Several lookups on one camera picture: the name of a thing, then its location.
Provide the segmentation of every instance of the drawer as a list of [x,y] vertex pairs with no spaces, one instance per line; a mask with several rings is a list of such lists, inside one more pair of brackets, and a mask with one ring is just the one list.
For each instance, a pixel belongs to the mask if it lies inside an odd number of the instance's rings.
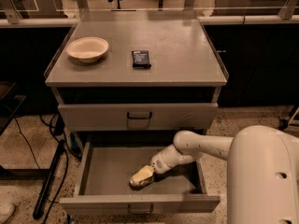
[[130,188],[131,173],[162,149],[87,143],[74,196],[60,204],[70,215],[212,212],[220,197],[206,194],[200,162],[178,166],[143,189]]
[[116,130],[208,129],[216,103],[59,105],[71,132]]

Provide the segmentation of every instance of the terrazzo floor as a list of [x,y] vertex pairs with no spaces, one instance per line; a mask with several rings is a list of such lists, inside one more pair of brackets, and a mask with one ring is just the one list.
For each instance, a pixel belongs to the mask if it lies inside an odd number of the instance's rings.
[[[235,136],[240,130],[250,125],[265,125],[277,128],[279,118],[286,118],[291,106],[267,107],[239,107],[220,108],[214,118],[207,135]],[[52,115],[42,116],[46,123],[50,123]],[[24,116],[17,118],[23,135],[33,150],[36,162],[41,168],[48,168],[54,155],[57,142],[50,135],[50,129],[39,116]],[[288,128],[286,133],[299,136],[299,130]],[[63,187],[56,199],[72,197],[77,178],[79,161],[68,155],[68,172]],[[54,182],[50,190],[49,199],[45,205],[45,213],[50,206],[65,170],[65,154],[62,156],[55,173]],[[29,146],[20,134],[16,120],[12,120],[4,133],[0,136],[0,164],[4,168],[36,168],[36,163]],[[226,161],[204,155],[201,158],[206,191],[208,195],[219,195],[220,204],[214,212],[208,214],[163,214],[163,215],[121,215],[83,217],[73,216],[72,223],[150,223],[150,224],[225,224],[226,223]],[[42,187],[41,180],[0,180],[0,203],[12,202],[16,204],[16,211],[7,224],[42,223],[33,219],[33,212]],[[66,223],[67,213],[55,203],[50,211],[47,223]]]

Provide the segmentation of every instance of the bowl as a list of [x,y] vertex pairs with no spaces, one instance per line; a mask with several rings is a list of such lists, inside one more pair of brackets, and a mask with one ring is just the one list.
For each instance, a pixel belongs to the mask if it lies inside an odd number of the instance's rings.
[[84,37],[73,41],[66,48],[66,53],[83,63],[94,63],[108,50],[109,44],[99,37]]

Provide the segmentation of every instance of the small black object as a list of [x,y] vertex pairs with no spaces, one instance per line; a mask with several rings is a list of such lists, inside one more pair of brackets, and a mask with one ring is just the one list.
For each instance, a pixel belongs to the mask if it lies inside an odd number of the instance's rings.
[[148,50],[133,50],[133,68],[150,69],[150,56]]

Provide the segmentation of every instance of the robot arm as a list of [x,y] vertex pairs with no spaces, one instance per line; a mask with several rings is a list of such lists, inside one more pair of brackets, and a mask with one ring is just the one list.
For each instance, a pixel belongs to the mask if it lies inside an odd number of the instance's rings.
[[173,145],[152,157],[148,176],[203,153],[228,161],[228,224],[299,224],[298,138],[264,126],[248,127],[235,138],[178,132]]

